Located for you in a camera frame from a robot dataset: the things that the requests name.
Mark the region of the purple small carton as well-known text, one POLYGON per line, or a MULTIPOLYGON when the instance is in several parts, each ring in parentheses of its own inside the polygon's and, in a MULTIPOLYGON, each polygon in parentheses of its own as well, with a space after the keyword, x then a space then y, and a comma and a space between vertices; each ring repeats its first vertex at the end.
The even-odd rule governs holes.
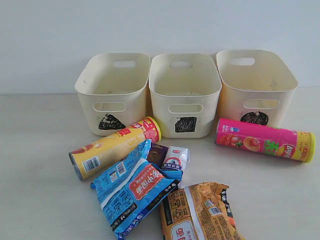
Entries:
POLYGON ((151 148, 149 150, 146 160, 152 163, 153 165, 161 168, 167 155, 168 149, 169 148, 166 146, 151 143, 151 148))

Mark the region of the white blue milk carton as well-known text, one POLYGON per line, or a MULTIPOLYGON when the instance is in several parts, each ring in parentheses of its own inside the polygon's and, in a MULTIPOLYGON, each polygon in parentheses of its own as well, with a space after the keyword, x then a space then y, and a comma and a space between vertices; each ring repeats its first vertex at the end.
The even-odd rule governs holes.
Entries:
POLYGON ((161 170, 173 179, 179 181, 190 162, 190 151, 188 148, 170 146, 161 165, 161 170))

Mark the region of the blue noodle packet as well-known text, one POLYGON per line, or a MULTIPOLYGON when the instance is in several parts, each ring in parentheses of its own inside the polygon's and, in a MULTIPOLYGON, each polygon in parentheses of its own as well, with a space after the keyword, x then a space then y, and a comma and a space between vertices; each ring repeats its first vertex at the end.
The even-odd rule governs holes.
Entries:
POLYGON ((119 240, 125 239, 180 183, 147 160, 151 145, 151 140, 143 141, 90 185, 119 240))

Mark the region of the orange noodle packet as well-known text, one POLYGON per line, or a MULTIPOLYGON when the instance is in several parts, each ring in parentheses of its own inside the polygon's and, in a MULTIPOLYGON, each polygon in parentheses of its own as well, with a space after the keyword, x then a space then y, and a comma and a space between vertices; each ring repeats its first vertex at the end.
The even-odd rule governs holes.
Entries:
POLYGON ((159 205, 165 240, 243 240, 237 231, 227 185, 203 182, 170 193, 159 205))

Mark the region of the cream bin with square mark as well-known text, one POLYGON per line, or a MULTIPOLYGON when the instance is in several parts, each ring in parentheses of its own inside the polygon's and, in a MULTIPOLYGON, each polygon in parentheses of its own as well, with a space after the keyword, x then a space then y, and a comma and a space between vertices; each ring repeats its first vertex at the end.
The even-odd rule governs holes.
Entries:
POLYGON ((209 55, 159 54, 151 60, 148 82, 163 137, 197 139, 211 133, 222 83, 209 55))

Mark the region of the cream bin with triangle mark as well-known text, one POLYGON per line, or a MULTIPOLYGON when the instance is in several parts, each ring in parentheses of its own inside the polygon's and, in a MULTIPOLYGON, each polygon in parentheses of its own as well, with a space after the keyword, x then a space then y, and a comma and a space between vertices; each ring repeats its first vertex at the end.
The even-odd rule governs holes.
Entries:
POLYGON ((151 59, 144 53, 92 57, 74 88, 91 132, 108 136, 147 116, 151 59))

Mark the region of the yellow chips can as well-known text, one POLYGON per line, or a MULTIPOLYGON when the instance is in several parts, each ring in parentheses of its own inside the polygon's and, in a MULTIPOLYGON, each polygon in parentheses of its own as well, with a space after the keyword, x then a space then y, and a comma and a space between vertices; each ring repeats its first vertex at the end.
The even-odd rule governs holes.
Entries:
POLYGON ((150 116, 119 131, 68 153, 78 178, 85 180, 123 160, 140 143, 160 141, 158 123, 150 116))

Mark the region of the cream bin with circle mark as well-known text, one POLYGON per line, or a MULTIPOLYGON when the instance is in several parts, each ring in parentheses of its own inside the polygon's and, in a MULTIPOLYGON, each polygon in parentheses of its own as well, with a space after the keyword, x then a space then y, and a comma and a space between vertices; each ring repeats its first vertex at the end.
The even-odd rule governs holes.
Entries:
POLYGON ((216 54, 222 89, 220 118, 279 127, 298 81, 275 53, 267 50, 223 50, 216 54))

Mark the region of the pink Lay's chips can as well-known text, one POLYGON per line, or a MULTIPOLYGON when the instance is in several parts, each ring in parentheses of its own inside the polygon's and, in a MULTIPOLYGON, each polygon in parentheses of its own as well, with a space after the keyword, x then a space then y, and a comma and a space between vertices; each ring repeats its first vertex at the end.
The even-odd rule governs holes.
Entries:
POLYGON ((216 144, 309 163, 316 150, 312 132, 269 127, 254 123, 220 118, 216 144))

